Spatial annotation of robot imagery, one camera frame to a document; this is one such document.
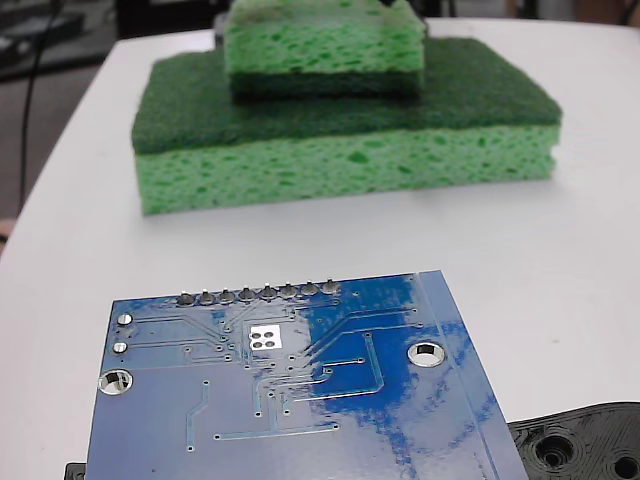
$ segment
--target tabletop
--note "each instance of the tabletop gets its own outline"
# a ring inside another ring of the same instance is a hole
[[[640,31],[431,32],[486,42],[558,101],[551,180],[145,218],[130,131],[152,64],[213,35],[117,44],[0,260],[0,478],[61,478],[85,460],[111,302],[181,290],[440,269],[507,421],[640,401]]]

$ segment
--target stacked sponges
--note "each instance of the stacked sponges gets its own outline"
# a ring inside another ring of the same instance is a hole
[[[238,0],[224,50],[154,68],[133,131],[144,212],[548,177],[555,102],[420,25],[401,1]]]

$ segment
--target black 3d-printed part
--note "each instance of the black 3d-printed part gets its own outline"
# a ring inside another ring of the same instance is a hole
[[[64,470],[64,480],[84,480],[85,468],[85,463],[68,463]]]
[[[530,480],[640,479],[640,403],[509,424]]]

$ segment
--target screw hole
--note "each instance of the screw hole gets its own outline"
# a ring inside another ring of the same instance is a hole
[[[549,468],[559,468],[573,458],[573,445],[559,435],[551,435],[536,445],[536,455]]]
[[[616,475],[624,479],[636,478],[639,470],[638,462],[631,457],[622,457],[614,466]]]
[[[131,388],[133,376],[126,370],[110,370],[103,373],[98,388],[106,395],[120,395]]]
[[[444,362],[444,349],[437,343],[424,342],[412,345],[407,351],[411,363],[418,367],[437,367]]]

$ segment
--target blue circuit board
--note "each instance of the blue circuit board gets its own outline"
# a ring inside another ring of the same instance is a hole
[[[116,301],[87,480],[525,480],[440,272]]]

